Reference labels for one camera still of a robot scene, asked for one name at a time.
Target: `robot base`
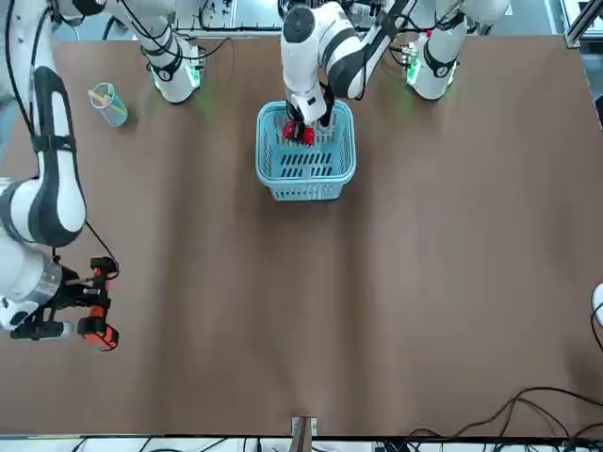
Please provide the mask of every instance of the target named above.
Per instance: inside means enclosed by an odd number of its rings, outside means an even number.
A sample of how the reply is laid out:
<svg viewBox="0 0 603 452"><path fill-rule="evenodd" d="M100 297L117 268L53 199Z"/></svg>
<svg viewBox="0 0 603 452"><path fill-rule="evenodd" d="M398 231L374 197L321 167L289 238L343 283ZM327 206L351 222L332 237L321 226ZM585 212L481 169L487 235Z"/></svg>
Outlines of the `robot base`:
<svg viewBox="0 0 603 452"><path fill-rule="evenodd" d="M410 44L410 47L417 51L417 55L415 61L406 70L405 80L406 84L423 99L436 101L446 93L452 84L459 63L457 61L445 77L436 77L423 56L423 47L426 42L427 40L419 39L416 43Z"/></svg>
<svg viewBox="0 0 603 452"><path fill-rule="evenodd" d="M205 50L196 45L190 45L188 42L180 41L183 55L186 57L197 58L204 55ZM151 70L155 86L163 97L170 104L181 104L201 85L202 75L206 64L206 58L196 61L183 59L180 68L174 73L173 79L169 82L161 80L157 74Z"/></svg>

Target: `clear plastic cup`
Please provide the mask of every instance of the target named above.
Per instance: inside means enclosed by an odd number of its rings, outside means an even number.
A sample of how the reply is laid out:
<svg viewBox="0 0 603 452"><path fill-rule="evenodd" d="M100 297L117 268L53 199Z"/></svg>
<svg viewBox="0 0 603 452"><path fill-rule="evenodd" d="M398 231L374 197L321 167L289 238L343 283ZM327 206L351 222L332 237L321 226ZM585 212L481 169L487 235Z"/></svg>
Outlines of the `clear plastic cup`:
<svg viewBox="0 0 603 452"><path fill-rule="evenodd" d="M128 109L115 92L113 85L99 83L92 91L96 95L90 96L90 103L101 112L110 126L119 127L128 119Z"/></svg>

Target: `robotic arm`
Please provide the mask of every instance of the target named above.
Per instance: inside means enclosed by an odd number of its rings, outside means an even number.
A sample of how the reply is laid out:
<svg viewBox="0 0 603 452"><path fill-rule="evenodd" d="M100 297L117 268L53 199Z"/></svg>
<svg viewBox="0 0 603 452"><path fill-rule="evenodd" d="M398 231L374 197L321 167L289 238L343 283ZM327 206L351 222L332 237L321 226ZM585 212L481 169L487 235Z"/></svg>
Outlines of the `robotic arm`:
<svg viewBox="0 0 603 452"><path fill-rule="evenodd" d="M177 39L162 17L174 10L173 0L8 0L3 50L38 159L37 175L0 179L0 329L15 339L68 336L72 327L55 321L56 311L85 307L90 315L77 331L104 350L118 344L119 334L106 323L108 282L119 271L112 256L91 259L93 276L80 278L35 247L67 246L86 224L69 98L52 54L53 24L61 15L103 10L137 35L169 102L183 102L199 87L190 62L197 48Z"/></svg>
<svg viewBox="0 0 603 452"><path fill-rule="evenodd" d="M333 96L351 99L364 94L377 63L398 35L396 20L407 3L396 0L383 8L362 40L336 2L315 9L296 6L287 13L281 58L288 109L294 118L305 125L318 120L329 123L332 96L327 96L327 105L318 82L319 67L327 73Z"/></svg>
<svg viewBox="0 0 603 452"><path fill-rule="evenodd" d="M394 0L385 5L362 40L336 2L314 9L296 6L287 13L281 34L281 58L287 110L296 127L284 131L285 137L303 140L304 125L318 120L327 125L333 97L362 98L377 63L399 33L403 22L400 15L408 3ZM493 24L509 3L510 0L437 0L436 17L440 19L431 36L421 43L424 71L418 75L417 92L428 99L444 94L466 36L465 16L481 24ZM322 87L318 81L319 67L327 74L328 86ZM324 99L321 88L326 89Z"/></svg>

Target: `brown table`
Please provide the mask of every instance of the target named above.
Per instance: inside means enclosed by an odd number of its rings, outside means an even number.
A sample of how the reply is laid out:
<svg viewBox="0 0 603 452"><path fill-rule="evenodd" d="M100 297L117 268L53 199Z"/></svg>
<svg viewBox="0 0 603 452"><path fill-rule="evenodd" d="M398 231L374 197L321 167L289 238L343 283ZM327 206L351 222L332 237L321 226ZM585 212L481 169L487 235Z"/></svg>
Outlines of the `brown table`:
<svg viewBox="0 0 603 452"><path fill-rule="evenodd" d="M603 139L562 37L469 40L437 104L382 66L350 102L356 175L325 203L275 202L258 183L255 119L283 99L279 47L234 48L172 106L135 43L57 45L89 219L122 263L122 343L2 335L3 433L286 435L308 414L321 435L450 434L529 385L603 397L589 328ZM127 127L90 108L101 81L135 116ZM33 169L20 124L3 172ZM101 251L84 232L63 262L85 270ZM531 398L571 430L601 419ZM509 434L550 436L525 407Z"/></svg>

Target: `blue basket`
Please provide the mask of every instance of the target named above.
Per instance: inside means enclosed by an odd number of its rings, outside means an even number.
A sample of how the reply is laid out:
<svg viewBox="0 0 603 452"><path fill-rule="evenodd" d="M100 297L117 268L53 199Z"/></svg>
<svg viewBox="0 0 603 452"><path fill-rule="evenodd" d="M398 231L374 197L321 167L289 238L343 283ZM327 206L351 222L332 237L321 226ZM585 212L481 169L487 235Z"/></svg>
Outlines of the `blue basket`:
<svg viewBox="0 0 603 452"><path fill-rule="evenodd" d="M331 124L315 127L313 146L283 138L286 102L270 102L257 115L255 170L276 201L334 200L356 171L350 108L335 101Z"/></svg>

